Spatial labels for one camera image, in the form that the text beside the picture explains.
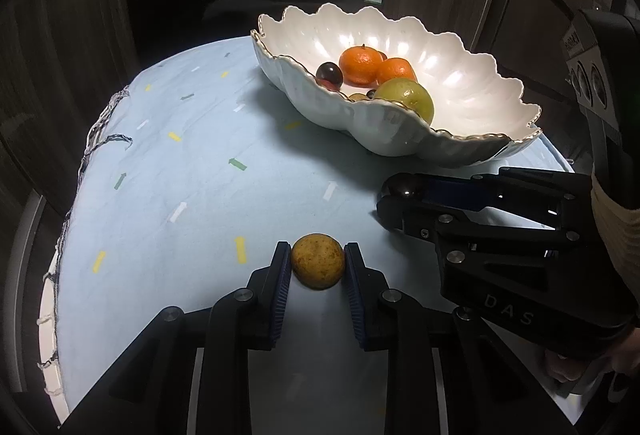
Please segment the right hand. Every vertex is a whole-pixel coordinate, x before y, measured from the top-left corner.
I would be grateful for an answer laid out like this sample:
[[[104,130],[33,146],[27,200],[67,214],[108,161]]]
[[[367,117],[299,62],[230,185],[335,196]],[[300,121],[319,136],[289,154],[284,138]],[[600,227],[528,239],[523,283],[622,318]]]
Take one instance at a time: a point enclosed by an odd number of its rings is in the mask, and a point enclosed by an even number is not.
[[[553,351],[544,352],[549,377],[560,383],[578,381],[596,361],[604,360],[615,372],[633,374],[639,368],[640,332],[636,328],[622,342],[612,346],[593,360],[571,359]]]

